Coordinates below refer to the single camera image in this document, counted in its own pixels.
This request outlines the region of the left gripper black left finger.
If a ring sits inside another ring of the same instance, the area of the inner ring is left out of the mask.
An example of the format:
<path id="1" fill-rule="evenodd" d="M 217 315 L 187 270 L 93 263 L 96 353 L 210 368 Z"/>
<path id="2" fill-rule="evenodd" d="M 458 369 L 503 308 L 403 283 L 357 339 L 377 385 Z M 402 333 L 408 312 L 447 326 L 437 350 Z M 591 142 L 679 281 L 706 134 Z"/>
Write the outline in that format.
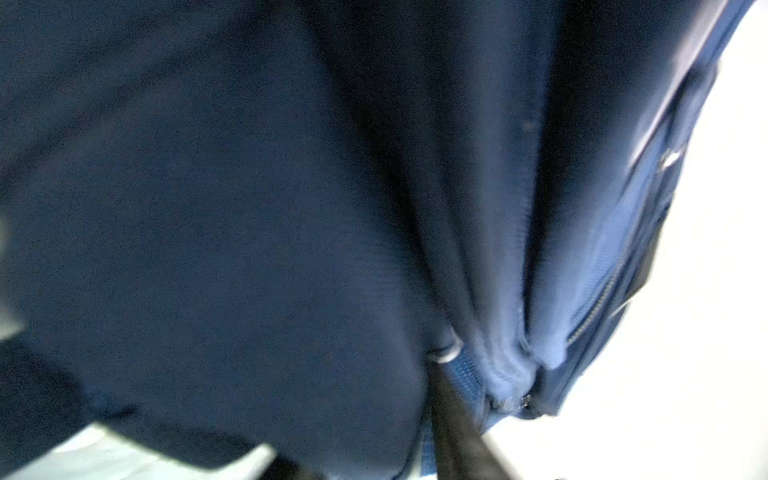
<path id="1" fill-rule="evenodd" d="M 277 456 L 258 480 L 325 480 L 326 477 L 283 456 Z"/>

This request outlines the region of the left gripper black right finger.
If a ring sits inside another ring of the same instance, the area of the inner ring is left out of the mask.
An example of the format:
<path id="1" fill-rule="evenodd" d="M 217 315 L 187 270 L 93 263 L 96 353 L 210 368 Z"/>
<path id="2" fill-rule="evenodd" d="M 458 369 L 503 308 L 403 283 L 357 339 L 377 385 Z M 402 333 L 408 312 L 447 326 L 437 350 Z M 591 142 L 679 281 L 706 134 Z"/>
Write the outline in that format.
<path id="1" fill-rule="evenodd" d="M 482 439 L 463 399 L 440 364 L 429 363 L 429 413 L 437 478 L 440 480 L 512 480 Z"/>

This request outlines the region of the navy blue student backpack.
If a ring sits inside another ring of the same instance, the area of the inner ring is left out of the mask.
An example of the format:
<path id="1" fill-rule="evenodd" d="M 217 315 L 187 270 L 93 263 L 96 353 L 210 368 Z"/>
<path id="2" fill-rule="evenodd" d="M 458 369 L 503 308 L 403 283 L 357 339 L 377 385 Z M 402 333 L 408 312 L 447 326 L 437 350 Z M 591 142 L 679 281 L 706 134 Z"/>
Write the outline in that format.
<path id="1" fill-rule="evenodd" d="M 556 414 L 645 284 L 747 1 L 5 1 L 1 472 L 436 474 Z"/>

